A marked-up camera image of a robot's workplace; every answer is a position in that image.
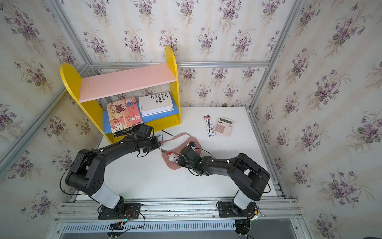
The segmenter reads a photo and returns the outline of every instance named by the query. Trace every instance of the yellow bookshelf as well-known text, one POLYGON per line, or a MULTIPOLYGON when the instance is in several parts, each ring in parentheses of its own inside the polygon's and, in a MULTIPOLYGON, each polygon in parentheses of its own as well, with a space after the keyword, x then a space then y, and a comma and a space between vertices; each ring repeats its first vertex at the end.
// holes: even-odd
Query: yellow bookshelf
POLYGON ((179 113, 146 123, 160 131, 182 124, 180 111, 178 67, 172 49, 166 47, 166 63, 139 67, 103 75, 81 78, 69 63, 62 63, 60 73, 70 96, 76 101, 89 119, 110 143, 123 138, 115 138, 112 133, 105 134, 104 111, 96 99, 131 92, 162 84, 170 84, 170 92, 179 109, 179 113))

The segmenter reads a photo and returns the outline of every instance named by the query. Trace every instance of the vent grille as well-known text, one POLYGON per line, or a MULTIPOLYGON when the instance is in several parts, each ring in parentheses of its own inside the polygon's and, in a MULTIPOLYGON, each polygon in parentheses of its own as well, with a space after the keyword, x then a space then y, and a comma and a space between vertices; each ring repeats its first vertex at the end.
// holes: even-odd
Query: vent grille
MULTIPOLYGON (((111 222, 94 223, 65 223, 62 233, 89 233, 89 232, 111 232, 111 222)), ((144 222, 130 222, 124 225, 123 230, 143 226, 144 222)), ((233 220, 213 221, 147 221, 143 228, 128 230, 127 232, 159 232, 159 231, 228 231, 236 230, 233 220)))

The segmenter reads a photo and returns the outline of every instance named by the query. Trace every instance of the floral wallpaper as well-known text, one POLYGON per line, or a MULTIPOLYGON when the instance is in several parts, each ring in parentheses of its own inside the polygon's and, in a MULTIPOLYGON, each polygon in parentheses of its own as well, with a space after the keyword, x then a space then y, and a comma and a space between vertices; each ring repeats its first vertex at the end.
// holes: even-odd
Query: floral wallpaper
MULTIPOLYGON (((80 63, 45 1, 0 1, 0 17, 2 158, 64 88, 60 64, 80 63)), ((57 206, 73 199, 58 187, 62 170, 79 150, 94 148, 99 140, 98 130, 67 96, 0 179, 0 210, 9 215, 1 236, 44 238, 57 206)))
POLYGON ((382 237, 381 17, 379 1, 305 1, 255 108, 313 238, 382 237))
MULTIPOLYGON (((98 70, 99 74, 119 70, 98 70)), ((265 68, 179 68, 179 91, 181 106, 248 106, 265 68)), ((169 84, 112 96, 113 101, 170 91, 169 84)), ((107 99, 102 99, 105 110, 107 99)))
MULTIPOLYGON (((93 62, 161 62, 166 46, 178 61, 268 60, 292 5, 292 0, 62 1, 93 62)), ((319 12, 317 4, 313 8, 309 20, 319 12)))

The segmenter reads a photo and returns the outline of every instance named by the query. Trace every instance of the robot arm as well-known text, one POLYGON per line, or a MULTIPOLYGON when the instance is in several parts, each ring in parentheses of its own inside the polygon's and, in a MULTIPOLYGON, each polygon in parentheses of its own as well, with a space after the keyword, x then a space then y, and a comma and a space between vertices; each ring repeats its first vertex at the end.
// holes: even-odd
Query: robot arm
POLYGON ((113 192, 104 183, 105 167, 121 156, 140 151, 149 153, 160 147, 157 137, 150 137, 153 128, 147 125, 139 125, 135 135, 124 137, 121 141, 96 150, 83 149, 78 152, 75 163, 70 167, 65 183, 79 191, 89 195, 95 201, 111 209, 123 212, 124 199, 113 192))
MULTIPOLYGON (((121 218, 125 213, 124 198, 104 183, 105 167, 125 154, 141 149, 143 153, 149 153, 160 147, 157 137, 150 137, 153 132, 152 127, 147 125, 135 127, 135 130, 138 129, 135 134, 126 136, 117 143, 92 151, 86 149, 79 151, 65 179, 67 185, 101 203, 103 210, 112 212, 113 218, 121 218)), ((243 153, 231 159, 215 159, 209 156, 200 157, 191 146, 187 146, 182 149, 178 164, 192 169, 198 175, 229 176, 240 189, 230 207, 235 216, 248 215, 245 214, 245 210, 252 200, 260 200, 270 178, 264 168, 243 153), (248 175, 244 173, 247 169, 250 170, 248 175)))

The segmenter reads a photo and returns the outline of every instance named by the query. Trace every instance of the white book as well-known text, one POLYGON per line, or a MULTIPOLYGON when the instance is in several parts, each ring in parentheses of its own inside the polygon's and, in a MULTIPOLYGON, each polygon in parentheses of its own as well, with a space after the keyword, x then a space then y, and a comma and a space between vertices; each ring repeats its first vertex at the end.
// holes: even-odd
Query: white book
POLYGON ((171 111, 173 109, 170 92, 139 97, 139 111, 142 117, 171 111))

